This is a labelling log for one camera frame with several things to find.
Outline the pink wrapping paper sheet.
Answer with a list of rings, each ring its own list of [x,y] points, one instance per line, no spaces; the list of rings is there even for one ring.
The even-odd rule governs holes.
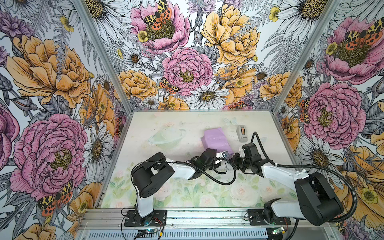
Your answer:
[[[205,150],[214,149],[217,153],[228,152],[230,157],[234,154],[222,128],[205,130],[201,141]]]

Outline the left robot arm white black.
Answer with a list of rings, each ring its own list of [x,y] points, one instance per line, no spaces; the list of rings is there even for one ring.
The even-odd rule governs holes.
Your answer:
[[[229,152],[218,152],[215,149],[206,149],[200,156],[195,156],[186,162],[173,161],[165,157],[163,153],[156,153],[148,160],[133,167],[130,173],[131,182],[136,191],[135,211],[140,219],[140,225],[148,226],[155,217],[154,194],[168,182],[169,179],[195,180],[202,175],[213,182],[229,186],[237,177],[237,170],[228,159]],[[207,173],[213,170],[218,175],[225,175],[227,171],[217,170],[221,163],[230,165],[233,168],[234,176],[229,182],[219,181]]]

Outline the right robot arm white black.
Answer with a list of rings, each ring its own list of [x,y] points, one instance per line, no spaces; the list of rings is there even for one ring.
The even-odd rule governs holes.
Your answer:
[[[295,191],[296,200],[275,198],[264,204],[263,218],[268,224],[276,219],[294,218],[320,226],[344,211],[341,201],[322,174],[298,172],[293,165],[280,165],[269,158],[262,158],[255,144],[243,145],[233,155],[231,163],[244,174],[258,175]]]

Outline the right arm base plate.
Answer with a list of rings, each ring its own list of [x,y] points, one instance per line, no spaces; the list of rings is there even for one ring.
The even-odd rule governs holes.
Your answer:
[[[244,219],[246,217],[251,226],[289,226],[292,224],[289,218],[277,217],[272,211],[265,209],[249,209]]]

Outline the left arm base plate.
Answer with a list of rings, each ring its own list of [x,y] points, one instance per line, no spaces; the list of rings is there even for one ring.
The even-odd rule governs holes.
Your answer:
[[[128,210],[124,214],[124,227],[164,227],[167,210],[154,210],[146,217],[141,217],[137,210]]]

